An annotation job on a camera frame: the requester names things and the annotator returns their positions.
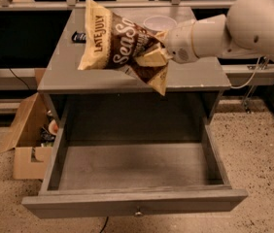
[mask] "snack bag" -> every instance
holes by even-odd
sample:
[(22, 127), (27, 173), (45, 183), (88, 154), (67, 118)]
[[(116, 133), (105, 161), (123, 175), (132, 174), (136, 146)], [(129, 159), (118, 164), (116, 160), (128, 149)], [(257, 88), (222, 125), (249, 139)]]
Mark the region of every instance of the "snack bag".
[(79, 70), (123, 71), (164, 95), (169, 58), (148, 30), (86, 0), (86, 50)]

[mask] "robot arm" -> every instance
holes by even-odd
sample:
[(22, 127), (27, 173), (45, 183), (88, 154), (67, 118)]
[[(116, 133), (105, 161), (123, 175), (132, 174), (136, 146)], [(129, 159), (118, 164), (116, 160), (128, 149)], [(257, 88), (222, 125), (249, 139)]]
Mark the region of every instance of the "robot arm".
[(178, 63), (206, 56), (274, 61), (274, 0), (236, 0), (227, 16), (179, 24), (164, 44)]

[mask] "speckled floor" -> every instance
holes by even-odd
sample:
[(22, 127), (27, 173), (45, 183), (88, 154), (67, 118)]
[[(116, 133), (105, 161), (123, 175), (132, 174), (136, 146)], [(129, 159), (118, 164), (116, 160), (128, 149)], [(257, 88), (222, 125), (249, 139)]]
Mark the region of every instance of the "speckled floor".
[[(274, 116), (261, 100), (246, 114), (239, 100), (221, 101), (212, 131), (234, 188), (249, 197), (230, 213), (110, 217), (104, 232), (274, 232)], [(7, 133), (0, 127), (0, 144)], [(39, 181), (12, 178), (14, 152), (0, 154), (0, 232), (99, 232), (104, 217), (38, 219), (21, 206)]]

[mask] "open drawer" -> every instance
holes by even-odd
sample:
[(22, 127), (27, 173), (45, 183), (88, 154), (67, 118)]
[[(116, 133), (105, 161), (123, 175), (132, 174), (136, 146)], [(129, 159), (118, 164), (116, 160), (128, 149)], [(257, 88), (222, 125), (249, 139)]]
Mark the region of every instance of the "open drawer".
[(68, 96), (41, 191), (22, 204), (42, 218), (232, 210), (247, 192), (232, 189), (212, 140), (219, 95)]

